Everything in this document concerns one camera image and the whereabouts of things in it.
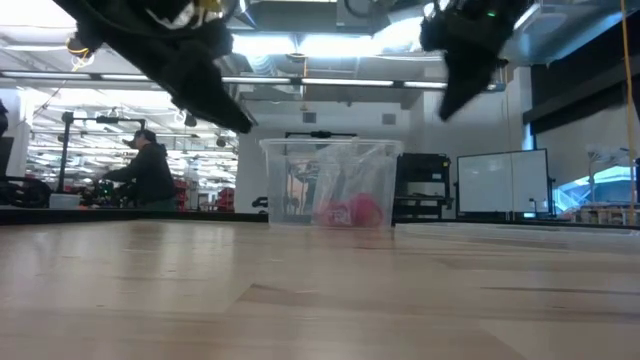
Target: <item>wooden table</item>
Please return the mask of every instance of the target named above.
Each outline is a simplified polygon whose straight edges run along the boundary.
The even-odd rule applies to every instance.
[[[0,358],[640,359],[640,250],[265,224],[0,228]]]

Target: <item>ceiling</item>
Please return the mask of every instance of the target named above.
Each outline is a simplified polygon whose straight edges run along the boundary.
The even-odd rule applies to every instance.
[[[392,24],[372,37],[368,35],[371,24],[345,13],[343,0],[242,1],[241,8],[246,11],[229,23],[235,33],[234,54],[218,61],[225,75],[427,81],[446,78],[439,54],[423,54],[416,46],[420,23],[416,16],[422,15],[421,6],[387,21],[386,24]],[[359,1],[366,4],[368,0],[353,0],[354,5],[362,5],[358,5]],[[523,17],[504,49],[503,55],[515,64],[548,63],[562,58],[617,24],[621,18],[616,1],[545,0],[532,3],[532,11]],[[639,5],[640,0],[628,1],[632,10]],[[247,20],[249,15],[260,31],[251,26],[252,22]],[[73,31],[75,20],[52,0],[12,2],[11,7],[3,8],[0,13],[0,70],[70,71],[74,60],[64,42]],[[285,56],[301,50],[309,56],[306,64],[292,62]],[[265,73],[264,68],[271,69],[271,73]],[[101,49],[78,71],[140,73],[109,48]],[[60,117],[64,111],[84,111],[88,116],[111,112],[122,117],[144,118],[150,129],[162,134],[160,139],[170,150],[170,162],[176,173],[184,174],[184,165],[191,164],[192,168],[198,168],[200,176],[208,179],[209,185],[234,179],[237,168],[235,135],[202,121],[195,128],[185,128],[181,115],[156,85],[70,81],[28,84],[29,88],[26,88],[27,85],[21,82],[5,80],[0,86],[24,86],[34,108],[38,109],[33,122],[32,143],[40,148],[34,148],[30,153],[31,171],[51,175],[50,170],[59,164],[59,150],[55,148],[60,146],[57,132],[63,128]],[[239,90],[238,99],[247,101],[304,100],[348,105],[385,102],[401,104],[405,109],[422,94],[419,90],[331,86],[300,89],[241,85]],[[48,107],[40,109],[45,103]],[[135,130],[136,123],[122,123],[112,129],[98,128],[95,124],[74,124],[70,145],[79,150],[71,152],[72,172],[76,171],[78,177],[83,178],[106,168],[122,166],[131,152],[121,140],[130,137]],[[81,135],[81,132],[92,135]],[[225,140],[224,148],[215,144],[218,138]],[[110,153],[96,150],[103,153],[91,154],[86,150],[89,147],[116,150],[110,150]],[[108,157],[118,161],[106,161]]]

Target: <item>pole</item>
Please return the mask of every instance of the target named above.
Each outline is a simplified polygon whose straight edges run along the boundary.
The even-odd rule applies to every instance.
[[[73,123],[73,113],[66,112],[62,114],[64,122],[64,135],[62,138],[62,159],[60,160],[60,174],[58,178],[58,189],[56,192],[61,194],[64,192],[64,171],[67,167],[67,150],[69,149],[69,133],[71,132],[71,123]]]

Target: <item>person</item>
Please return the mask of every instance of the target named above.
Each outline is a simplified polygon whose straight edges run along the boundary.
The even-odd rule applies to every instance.
[[[127,182],[136,179],[138,208],[150,211],[175,211],[176,188],[167,164],[167,150],[158,144],[150,130],[136,131],[132,141],[138,155],[122,169],[109,171],[105,180]]]

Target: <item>workstation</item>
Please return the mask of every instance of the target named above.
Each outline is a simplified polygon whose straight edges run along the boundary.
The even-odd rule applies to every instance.
[[[0,14],[3,359],[637,359],[640,2],[185,2]]]

